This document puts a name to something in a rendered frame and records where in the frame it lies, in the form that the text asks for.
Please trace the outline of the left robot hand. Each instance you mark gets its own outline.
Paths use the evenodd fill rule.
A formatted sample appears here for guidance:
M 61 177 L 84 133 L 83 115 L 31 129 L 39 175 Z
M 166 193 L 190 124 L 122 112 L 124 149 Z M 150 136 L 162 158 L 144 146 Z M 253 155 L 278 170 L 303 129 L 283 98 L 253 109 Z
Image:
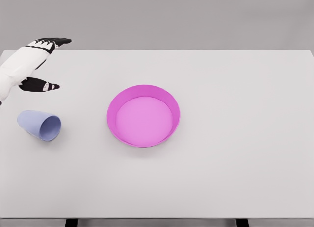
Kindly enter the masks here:
M 13 86 L 27 92 L 47 92 L 59 89 L 55 83 L 31 77 L 48 57 L 64 44 L 71 43 L 68 38 L 40 38 L 19 48 L 1 66 L 0 71 L 12 77 Z

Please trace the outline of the lavender plastic cup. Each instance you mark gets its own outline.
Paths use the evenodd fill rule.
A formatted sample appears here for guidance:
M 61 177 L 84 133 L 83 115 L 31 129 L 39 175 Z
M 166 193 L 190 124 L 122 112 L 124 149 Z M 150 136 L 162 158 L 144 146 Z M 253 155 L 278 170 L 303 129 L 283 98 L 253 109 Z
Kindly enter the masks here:
M 60 118 L 47 112 L 25 110 L 18 115 L 17 122 L 27 133 L 43 141 L 55 139 L 61 131 Z

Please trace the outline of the pink round plate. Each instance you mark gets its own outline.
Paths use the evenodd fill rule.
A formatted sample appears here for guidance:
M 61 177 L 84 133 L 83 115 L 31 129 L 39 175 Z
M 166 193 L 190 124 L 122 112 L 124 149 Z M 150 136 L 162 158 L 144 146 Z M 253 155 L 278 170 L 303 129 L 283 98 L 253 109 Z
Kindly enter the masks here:
M 180 123 L 177 100 L 163 88 L 135 85 L 117 94 L 107 110 L 107 125 L 121 142 L 139 148 L 169 139 Z

